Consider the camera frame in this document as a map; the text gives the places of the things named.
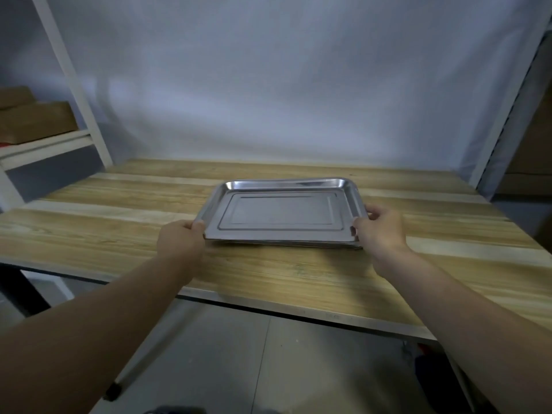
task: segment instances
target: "wooden table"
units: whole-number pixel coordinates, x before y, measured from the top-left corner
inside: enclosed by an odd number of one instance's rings
[[[160,227],[193,219],[223,180],[327,176],[347,177],[364,201],[402,211],[415,251],[552,329],[552,256],[449,172],[135,159],[0,215],[0,263],[109,282],[152,257]],[[180,295],[434,339],[358,250],[211,244]]]

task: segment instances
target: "white backdrop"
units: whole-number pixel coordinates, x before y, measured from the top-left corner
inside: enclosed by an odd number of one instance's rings
[[[116,161],[458,169],[545,0],[49,0]],[[69,97],[29,0],[0,83]]]

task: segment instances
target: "floor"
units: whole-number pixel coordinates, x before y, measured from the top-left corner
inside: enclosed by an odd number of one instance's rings
[[[101,287],[66,280],[75,295]],[[65,298],[33,281],[52,304]],[[22,317],[0,302],[0,332]],[[93,414],[162,405],[216,413],[432,413],[402,341],[175,300]]]

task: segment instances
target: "stainless steel tray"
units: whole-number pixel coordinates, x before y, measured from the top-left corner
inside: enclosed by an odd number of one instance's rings
[[[351,225],[366,215],[348,179],[234,180],[215,188],[197,219],[207,239],[359,247]]]

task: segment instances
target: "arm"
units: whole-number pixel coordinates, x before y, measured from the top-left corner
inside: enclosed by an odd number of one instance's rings
[[[466,287],[406,244],[400,213],[367,206],[354,226],[374,269],[501,413],[552,412],[552,333]]]
[[[194,275],[203,222],[165,225],[157,256],[0,338],[3,411],[87,413]]]

